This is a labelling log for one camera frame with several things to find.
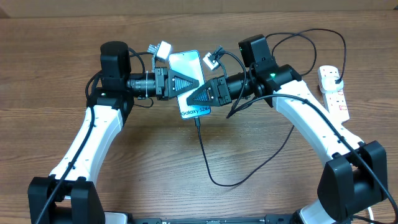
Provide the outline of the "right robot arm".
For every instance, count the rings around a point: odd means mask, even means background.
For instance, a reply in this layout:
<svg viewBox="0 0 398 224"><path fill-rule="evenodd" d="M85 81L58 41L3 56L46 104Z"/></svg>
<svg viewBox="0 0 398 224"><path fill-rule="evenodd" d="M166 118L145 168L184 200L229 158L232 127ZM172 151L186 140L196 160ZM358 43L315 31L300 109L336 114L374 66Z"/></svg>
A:
<svg viewBox="0 0 398 224"><path fill-rule="evenodd" d="M188 98L189 105L232 104L231 114L247 108L240 99L264 100L284 115L313 147L323 164L317 199L291 215L266 215L267 223L350 223L360 211L390 200L385 149L352 134L317 101L301 74L280 66L264 35L240 41L239 74L208 80Z"/></svg>

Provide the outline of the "Samsung Galaxy smartphone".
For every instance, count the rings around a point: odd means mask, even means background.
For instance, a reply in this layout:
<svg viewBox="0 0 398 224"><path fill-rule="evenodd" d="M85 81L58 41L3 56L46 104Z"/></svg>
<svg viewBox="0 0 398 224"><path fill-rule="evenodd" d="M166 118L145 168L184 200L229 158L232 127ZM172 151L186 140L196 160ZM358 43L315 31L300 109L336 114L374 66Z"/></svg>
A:
<svg viewBox="0 0 398 224"><path fill-rule="evenodd" d="M205 83L197 50L169 55L169 67L177 74L172 77L172 89L177 93L177 103L182 119L191 119L211 113L209 106L188 105L187 98Z"/></svg>

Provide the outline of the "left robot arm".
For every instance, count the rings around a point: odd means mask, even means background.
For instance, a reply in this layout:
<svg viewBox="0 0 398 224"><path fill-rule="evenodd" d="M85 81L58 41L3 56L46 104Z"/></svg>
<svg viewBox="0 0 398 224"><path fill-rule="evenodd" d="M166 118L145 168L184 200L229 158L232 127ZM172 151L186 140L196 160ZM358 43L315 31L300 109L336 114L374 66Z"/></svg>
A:
<svg viewBox="0 0 398 224"><path fill-rule="evenodd" d="M179 107L204 82L198 52L174 54L171 45L151 45L147 53L168 67L132 73L131 59L141 58L126 43L100 48L101 70L86 84L84 122L69 150L47 177L34 177L28 199L32 223L132 223L126 212L103 209L96 182L109 147L124 127L135 100L170 100Z"/></svg>

